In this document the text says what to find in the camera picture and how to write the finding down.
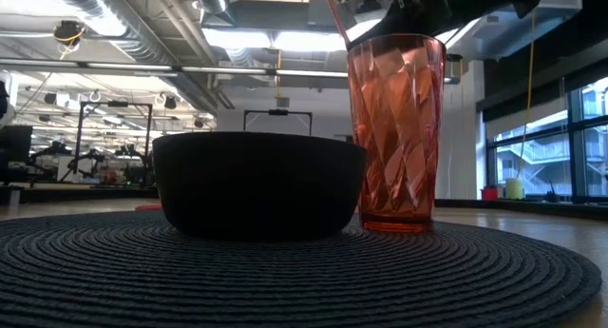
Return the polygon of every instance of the ceiling light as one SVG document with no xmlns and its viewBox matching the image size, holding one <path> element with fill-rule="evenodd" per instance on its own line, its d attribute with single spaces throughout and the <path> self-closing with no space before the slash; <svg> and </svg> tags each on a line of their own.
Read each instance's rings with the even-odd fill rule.
<svg viewBox="0 0 608 328">
<path fill-rule="evenodd" d="M 454 36 L 454 34 L 456 34 L 456 32 L 458 32 L 458 29 L 451 29 L 447 32 L 436 35 L 435 38 L 445 44 L 449 42 L 449 40 Z"/>
<path fill-rule="evenodd" d="M 259 31 L 203 29 L 207 42 L 220 48 L 268 48 L 268 34 Z"/>
<path fill-rule="evenodd" d="M 127 70 L 147 70 L 147 71 L 172 71 L 170 66 L 152 66 L 138 64 L 118 64 L 118 63 L 88 63 L 91 68 L 108 68 L 108 69 L 127 69 Z"/>
<path fill-rule="evenodd" d="M 349 36 L 349 39 L 351 41 L 359 38 L 359 36 L 361 36 L 363 33 L 369 31 L 371 28 L 373 28 L 374 26 L 376 26 L 376 24 L 380 23 L 382 19 L 372 19 L 372 20 L 368 20 L 368 21 L 364 21 L 362 23 L 359 23 L 355 26 L 353 26 L 350 29 L 346 30 L 346 34 Z"/>
<path fill-rule="evenodd" d="M 473 27 L 481 20 L 481 18 L 477 18 L 470 23 L 466 24 L 464 28 L 458 31 L 449 41 L 446 43 L 446 48 L 450 49 L 454 46 L 459 40 L 461 40 L 467 32 L 469 32 Z"/>
<path fill-rule="evenodd" d="M 175 102 L 175 96 L 167 96 L 164 100 L 164 107 L 167 109 L 175 109 L 178 104 Z"/>
<path fill-rule="evenodd" d="M 286 51 L 339 51 L 345 50 L 344 41 L 337 33 L 280 32 L 275 48 Z"/>
<path fill-rule="evenodd" d="M 185 72 L 210 72 L 240 75 L 266 75 L 265 68 L 228 68 L 228 67 L 183 67 Z"/>
<path fill-rule="evenodd" d="M 278 76 L 310 76 L 310 77 L 327 77 L 327 78 L 348 78 L 348 72 L 336 71 L 314 71 L 314 70 L 288 70 L 279 69 L 276 71 Z"/>
</svg>

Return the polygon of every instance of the red plastic glass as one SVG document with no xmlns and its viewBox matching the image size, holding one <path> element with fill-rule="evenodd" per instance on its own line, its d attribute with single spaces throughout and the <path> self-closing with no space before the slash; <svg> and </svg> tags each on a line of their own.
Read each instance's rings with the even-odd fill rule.
<svg viewBox="0 0 608 328">
<path fill-rule="evenodd" d="M 417 34 L 349 51 L 353 139 L 368 150 L 359 212 L 368 229 L 432 228 L 446 47 Z"/>
</svg>

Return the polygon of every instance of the window frame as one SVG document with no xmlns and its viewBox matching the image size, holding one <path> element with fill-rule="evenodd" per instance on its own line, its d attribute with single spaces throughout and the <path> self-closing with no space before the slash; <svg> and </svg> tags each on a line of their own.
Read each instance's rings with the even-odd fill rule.
<svg viewBox="0 0 608 328">
<path fill-rule="evenodd" d="M 572 183 L 572 196 L 560 196 L 561 201 L 572 203 L 608 203 L 606 196 L 588 196 L 586 180 L 586 151 L 584 131 L 589 128 L 608 125 L 608 115 L 592 119 L 584 119 L 584 107 L 582 102 L 582 87 L 566 93 L 568 101 L 568 121 L 565 126 L 547 128 L 541 131 L 527 133 L 527 142 L 539 138 L 552 137 L 566 134 L 570 148 L 570 182 Z M 488 137 L 485 144 L 486 156 L 486 183 L 497 184 L 498 170 L 496 157 L 498 147 L 520 144 L 523 136 L 504 139 L 498 142 L 494 137 Z M 542 200 L 541 195 L 526 195 L 528 200 Z"/>
</svg>

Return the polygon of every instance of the white wall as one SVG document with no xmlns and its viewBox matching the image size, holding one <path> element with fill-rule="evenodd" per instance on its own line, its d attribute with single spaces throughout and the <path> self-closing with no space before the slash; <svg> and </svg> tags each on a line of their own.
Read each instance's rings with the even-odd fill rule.
<svg viewBox="0 0 608 328">
<path fill-rule="evenodd" d="M 484 62 L 472 61 L 459 85 L 444 88 L 439 140 L 438 199 L 481 198 L 485 186 L 485 126 L 475 104 L 484 98 Z"/>
<path fill-rule="evenodd" d="M 235 110 L 218 113 L 217 131 L 242 131 L 244 110 L 268 110 L 276 108 L 276 90 L 258 88 L 248 90 L 230 87 L 224 93 L 235 104 Z M 351 99 L 347 89 L 283 88 L 281 96 L 290 98 L 290 111 L 313 114 L 313 135 L 336 138 L 336 135 L 351 135 Z M 287 117 L 250 113 L 247 116 L 247 131 L 308 135 L 309 118 L 306 115 Z"/>
<path fill-rule="evenodd" d="M 244 110 L 221 111 L 218 113 L 217 131 L 242 131 Z M 274 117 L 268 114 L 254 114 L 247 116 L 247 131 L 270 132 L 308 135 L 308 116 L 299 115 L 288 117 Z M 322 138 L 336 138 L 336 135 L 351 135 L 351 117 L 347 115 L 336 116 L 323 113 L 313 114 L 313 135 Z"/>
</svg>

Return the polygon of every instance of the black placemat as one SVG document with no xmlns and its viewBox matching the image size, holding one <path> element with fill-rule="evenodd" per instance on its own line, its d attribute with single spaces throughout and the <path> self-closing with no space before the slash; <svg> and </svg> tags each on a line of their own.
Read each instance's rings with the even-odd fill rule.
<svg viewBox="0 0 608 328">
<path fill-rule="evenodd" d="M 0 222 L 0 326 L 552 325 L 600 287 L 555 245 L 435 228 L 272 244 L 185 237 L 162 213 Z"/>
</svg>

